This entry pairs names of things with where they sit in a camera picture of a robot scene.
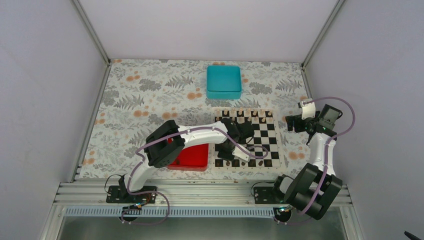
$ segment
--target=metal base plate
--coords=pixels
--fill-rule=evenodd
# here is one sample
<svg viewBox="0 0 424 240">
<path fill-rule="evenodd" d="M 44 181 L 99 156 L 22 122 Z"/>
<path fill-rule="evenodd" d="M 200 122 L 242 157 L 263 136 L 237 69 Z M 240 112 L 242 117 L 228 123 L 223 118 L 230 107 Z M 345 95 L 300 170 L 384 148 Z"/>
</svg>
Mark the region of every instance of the metal base plate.
<svg viewBox="0 0 424 240">
<path fill-rule="evenodd" d="M 144 186 L 140 191 L 138 192 L 144 192 L 144 191 L 156 191 L 155 186 Z M 123 197 L 121 194 L 120 186 L 110 186 L 109 187 L 109 193 L 110 195 L 106 198 L 106 203 L 108 204 L 137 204 L 142 203 L 143 201 L 146 201 L 146 195 L 128 195 L 127 197 Z M 154 204 L 156 200 L 156 195 L 150 195 L 150 200 L 148 201 L 148 204 Z"/>
<path fill-rule="evenodd" d="M 283 199 L 273 193 L 272 186 L 255 186 L 253 192 L 254 204 L 284 204 Z"/>
</svg>

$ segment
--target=white panel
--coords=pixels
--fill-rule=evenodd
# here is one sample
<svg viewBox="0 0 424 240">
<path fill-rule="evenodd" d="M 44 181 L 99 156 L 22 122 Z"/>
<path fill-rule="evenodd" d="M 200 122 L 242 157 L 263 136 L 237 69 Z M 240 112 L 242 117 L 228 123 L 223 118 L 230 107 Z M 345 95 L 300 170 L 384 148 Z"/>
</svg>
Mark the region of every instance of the white panel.
<svg viewBox="0 0 424 240">
<path fill-rule="evenodd" d="M 81 0 L 110 58 L 303 62 L 336 0 Z"/>
<path fill-rule="evenodd" d="M 307 67 L 314 97 L 355 109 L 334 167 L 368 240 L 424 239 L 423 13 L 422 0 L 348 0 Z M 349 109 L 328 103 L 343 110 L 341 132 Z"/>
<path fill-rule="evenodd" d="M 0 239 L 38 239 L 105 65 L 71 1 L 0 3 Z"/>
</svg>

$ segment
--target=teal container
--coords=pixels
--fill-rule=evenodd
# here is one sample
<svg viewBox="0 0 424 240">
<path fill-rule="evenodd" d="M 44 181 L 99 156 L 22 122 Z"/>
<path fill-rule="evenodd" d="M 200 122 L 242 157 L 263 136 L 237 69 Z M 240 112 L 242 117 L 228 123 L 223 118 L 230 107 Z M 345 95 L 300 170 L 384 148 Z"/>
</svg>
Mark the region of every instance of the teal container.
<svg viewBox="0 0 424 240">
<path fill-rule="evenodd" d="M 208 99 L 239 99 L 242 95 L 240 67 L 211 65 L 206 71 L 206 97 Z"/>
</svg>

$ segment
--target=floral pattern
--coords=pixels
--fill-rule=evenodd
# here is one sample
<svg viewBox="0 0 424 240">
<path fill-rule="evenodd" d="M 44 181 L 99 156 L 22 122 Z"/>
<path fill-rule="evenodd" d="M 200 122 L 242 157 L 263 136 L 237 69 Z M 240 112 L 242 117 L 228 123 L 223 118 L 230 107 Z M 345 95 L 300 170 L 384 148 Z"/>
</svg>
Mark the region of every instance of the floral pattern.
<svg viewBox="0 0 424 240">
<path fill-rule="evenodd" d="M 236 65 L 242 73 L 237 100 L 206 98 L 206 69 Z M 80 178 L 125 174 L 140 161 L 135 150 L 167 120 L 195 126 L 213 123 L 212 107 L 267 108 L 278 116 L 286 172 L 217 171 L 210 162 L 204 172 L 156 171 L 153 179 L 271 180 L 295 177 L 309 158 L 306 133 L 287 131 L 285 116 L 301 111 L 307 98 L 298 63 L 199 60 L 115 59 L 80 171 Z"/>
</svg>

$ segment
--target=cable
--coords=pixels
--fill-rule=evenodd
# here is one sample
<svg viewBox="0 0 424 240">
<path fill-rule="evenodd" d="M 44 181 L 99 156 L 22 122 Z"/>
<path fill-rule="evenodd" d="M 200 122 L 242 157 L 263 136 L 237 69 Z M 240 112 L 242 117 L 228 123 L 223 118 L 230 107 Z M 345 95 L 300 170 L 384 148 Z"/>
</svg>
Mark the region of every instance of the cable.
<svg viewBox="0 0 424 240">
<path fill-rule="evenodd" d="M 252 196 L 254 196 L 254 194 L 252 193 L 253 187 L 254 187 L 256 184 L 262 184 L 262 183 L 266 183 L 266 184 L 273 184 L 274 182 L 273 182 L 273 181 L 258 181 L 258 182 L 256 182 L 256 183 L 255 183 L 255 184 L 253 184 L 253 185 L 252 185 L 252 187 L 250 188 L 250 194 L 252 194 Z"/>
<path fill-rule="evenodd" d="M 308 218 L 308 219 L 306 219 L 304 221 L 299 221 L 299 222 L 281 222 L 275 216 L 273 216 L 272 218 L 274 219 L 274 221 L 277 222 L 277 224 L 280 224 L 281 223 L 282 225 L 289 225 L 289 226 L 302 225 L 302 224 L 305 224 L 305 223 L 309 222 L 312 219 L 312 217 L 310 217 L 310 218 Z"/>
<path fill-rule="evenodd" d="M 220 133 L 222 133 L 224 136 L 226 136 L 237 148 L 239 148 L 243 153 L 245 153 L 245 154 L 247 154 L 248 156 L 250 156 L 250 157 L 253 157 L 253 158 L 257 158 L 257 159 L 263 159 L 263 158 L 265 158 L 267 155 L 268 155 L 268 150 L 264 147 L 264 146 L 250 146 L 248 149 L 250 150 L 250 149 L 253 149 L 253 148 L 262 148 L 264 151 L 265 151 L 265 155 L 264 156 L 255 156 L 255 155 L 253 155 L 253 154 L 251 154 L 250 152 L 248 152 L 248 151 L 246 151 L 243 147 L 241 147 L 236 141 L 234 141 L 234 139 L 232 139 L 226 132 L 224 132 L 223 130 L 221 130 L 221 129 L 219 129 L 219 128 L 216 128 L 216 127 L 209 127 L 209 126 L 200 126 L 200 127 L 194 127 L 194 128 L 191 128 L 191 129 L 188 129 L 188 130 L 184 130 L 184 131 L 181 131 L 181 132 L 176 132 L 176 133 L 173 133 L 173 134 L 170 134 L 170 135 L 167 135 L 167 136 L 164 136 L 164 137 L 161 137 L 161 138 L 159 138 L 159 139 L 157 139 L 157 140 L 154 140 L 154 141 L 152 141 L 152 142 L 149 142 L 149 143 L 147 143 L 147 144 L 145 144 L 145 145 L 143 145 L 143 146 L 141 146 L 139 149 L 137 149 L 136 151 L 135 151 L 135 154 L 137 154 L 138 156 L 140 156 L 142 159 L 141 159 L 141 161 L 132 169 L 132 172 L 131 172 L 131 174 L 129 175 L 129 177 L 128 177 L 128 182 L 127 182 L 127 184 L 126 184 L 126 191 L 128 192 L 128 194 L 129 195 L 142 195 L 142 194 L 148 194 L 148 193 L 155 193 L 155 194 L 159 194 L 159 195 L 161 195 L 165 200 L 166 200 L 166 205 L 167 205 L 167 211 L 166 211 L 166 215 L 165 215 L 165 217 L 164 218 L 162 218 L 160 221 L 158 221 L 158 222 L 154 222 L 154 223 L 143 223 L 143 222 L 134 222 L 133 224 L 134 225 L 143 225 L 143 226 L 153 226 L 153 225 L 158 225 L 158 224 L 161 224 L 161 223 L 163 223 L 167 218 L 168 218 L 168 216 L 169 216 L 169 214 L 170 214 L 170 202 L 168 201 L 168 199 L 167 199 L 167 197 L 165 196 L 165 195 L 163 195 L 161 192 L 158 192 L 158 191 L 142 191 L 142 192 L 132 192 L 132 191 L 130 191 L 130 183 L 131 183 L 131 179 L 133 178 L 133 175 L 134 175 L 134 173 L 136 172 L 136 170 L 141 166 L 141 164 L 143 164 L 144 162 L 145 162 L 145 160 L 146 160 L 146 157 L 143 155 L 143 154 L 141 154 L 140 153 L 140 151 L 142 151 L 143 149 L 145 149 L 145 148 L 148 148 L 148 147 L 150 147 L 150 146 L 152 146 L 152 145 L 155 145 L 155 144 L 157 144 L 157 143 L 160 143 L 160 142 L 162 142 L 162 141 L 164 141 L 164 140 L 167 140 L 167 139 L 170 139 L 170 138 L 173 138 L 173 137 L 176 137 L 176 136 L 179 136 L 179 135 L 183 135 L 183 134 L 187 134 L 188 132 L 194 132 L 194 131 L 199 131 L 199 130 L 212 130 L 212 131 L 218 131 L 218 132 L 220 132 Z M 131 224 L 131 222 L 130 221 L 126 221 L 126 220 L 124 220 L 124 214 L 125 213 L 127 213 L 127 212 L 129 212 L 130 210 L 125 210 L 125 211 L 123 211 L 122 212 L 122 214 L 121 214 L 121 221 L 122 221 L 122 223 L 128 223 L 128 224 Z"/>
<path fill-rule="evenodd" d="M 350 111 L 352 112 L 352 123 L 351 123 L 350 127 L 347 130 L 345 130 L 345 131 L 343 131 L 343 132 L 341 132 L 339 134 L 336 134 L 336 135 L 330 137 L 327 140 L 327 142 L 325 142 L 325 149 L 324 149 L 324 171 L 322 171 L 321 179 L 319 180 L 318 186 L 316 186 L 316 189 L 313 192 L 313 195 L 312 195 L 309 203 L 304 207 L 304 209 L 299 213 L 299 215 L 303 215 L 303 214 L 305 214 L 309 210 L 309 208 L 312 206 L 312 204 L 314 203 L 315 199 L 317 198 L 317 195 L 320 192 L 321 186 L 324 183 L 324 179 L 326 178 L 327 170 L 328 170 L 327 164 L 329 163 L 329 144 L 330 144 L 330 142 L 332 140 L 334 140 L 335 138 L 340 137 L 340 136 L 348 133 L 354 127 L 354 125 L 355 125 L 355 119 L 356 119 L 356 117 L 355 117 L 354 108 L 346 100 L 344 100 L 344 99 L 341 99 L 341 98 L 335 97 L 335 96 L 326 96 L 326 97 L 320 97 L 320 98 L 314 99 L 312 101 L 308 101 L 307 104 L 318 102 L 318 101 L 321 101 L 321 100 L 326 100 L 326 99 L 339 100 L 339 101 L 342 101 L 343 103 L 345 103 L 349 107 Z"/>
<path fill-rule="evenodd" d="M 145 223 L 145 222 L 131 222 L 131 221 L 124 220 L 124 215 L 126 213 L 128 213 L 129 211 L 137 210 L 137 209 L 126 209 L 126 210 L 122 211 L 122 213 L 120 215 L 120 220 L 121 220 L 122 223 L 127 223 L 129 225 L 139 225 L 139 226 L 155 226 L 155 225 L 163 223 L 168 218 L 168 216 L 170 215 L 171 206 L 170 206 L 170 201 L 168 200 L 168 198 L 163 193 L 158 192 L 158 191 L 141 191 L 141 192 L 134 193 L 134 192 L 129 191 L 128 186 L 126 187 L 126 190 L 128 191 L 128 194 L 130 194 L 130 195 L 142 195 L 142 194 L 159 194 L 159 195 L 161 195 L 166 201 L 167 211 L 166 211 L 165 217 L 163 217 L 161 220 L 154 222 L 154 223 Z"/>
<path fill-rule="evenodd" d="M 189 132 L 194 132 L 194 131 L 199 131 L 199 130 L 212 130 L 212 131 L 218 131 L 218 132 L 220 132 L 220 133 L 222 133 L 226 138 L 228 138 L 229 140 L 230 140 L 230 142 L 232 142 L 237 148 L 239 148 L 244 154 L 246 154 L 246 155 L 248 155 L 249 157 L 252 157 L 252 158 L 255 158 L 255 159 L 264 159 L 266 156 L 268 156 L 268 149 L 266 149 L 264 146 L 260 146 L 260 145 L 254 145 L 254 146 L 250 146 L 249 148 L 248 148 L 248 150 L 250 150 L 250 149 L 253 149 L 253 148 L 262 148 L 264 151 L 265 151 L 265 155 L 263 155 L 263 156 L 256 156 L 256 155 L 253 155 L 253 154 L 251 154 L 250 152 L 248 152 L 248 151 L 246 151 L 245 149 L 244 149 L 244 147 L 242 147 L 241 145 L 239 145 L 236 141 L 234 141 L 234 139 L 232 139 L 225 131 L 223 131 L 223 130 L 221 130 L 221 129 L 219 129 L 219 128 L 217 128 L 217 127 L 212 127 L 212 126 L 199 126 L 199 127 L 194 127 L 194 128 L 190 128 L 190 129 L 188 129 L 188 130 L 184 130 L 184 131 L 180 131 L 180 132 L 176 132 L 176 133 L 173 133 L 173 134 L 170 134 L 170 135 L 167 135 L 167 136 L 164 136 L 164 137 L 161 137 L 161 138 L 159 138 L 159 139 L 157 139 L 157 140 L 154 140 L 154 141 L 152 141 L 152 142 L 149 142 L 149 143 L 147 143 L 146 145 L 144 145 L 144 146 L 142 146 L 142 147 L 140 147 L 139 149 L 137 149 L 136 151 L 135 151 L 135 154 L 137 154 L 138 156 L 140 156 L 140 157 L 142 157 L 143 158 L 143 162 L 144 162 L 144 160 L 146 159 L 145 157 L 144 157 L 144 155 L 143 154 L 141 154 L 140 153 L 140 151 L 141 150 L 143 150 L 143 149 L 145 149 L 145 148 L 148 148 L 148 147 L 150 147 L 150 146 L 152 146 L 152 145 L 155 145 L 155 144 L 157 144 L 157 143 L 160 143 L 160 142 L 162 142 L 162 141 L 164 141 L 164 140 L 167 140 L 167 139 L 170 139 L 170 138 L 173 138 L 173 137 L 176 137 L 176 136 L 179 136 L 179 135 L 183 135 L 183 134 L 187 134 L 187 133 L 189 133 Z"/>
<path fill-rule="evenodd" d="M 340 115 L 337 117 L 337 119 L 341 118 L 343 116 L 343 112 L 340 111 Z"/>
<path fill-rule="evenodd" d="M 246 142 L 246 144 L 249 144 L 252 140 L 253 140 L 253 137 L 251 137 L 250 140 Z"/>
<path fill-rule="evenodd" d="M 106 184 L 108 183 L 109 179 L 110 179 L 112 176 L 120 176 L 120 177 L 122 178 L 122 175 L 121 175 L 121 174 L 112 174 L 112 175 L 110 175 L 110 176 L 106 179 L 106 182 L 104 183 L 104 191 L 105 191 L 107 194 L 111 194 L 110 192 L 106 191 Z"/>
</svg>

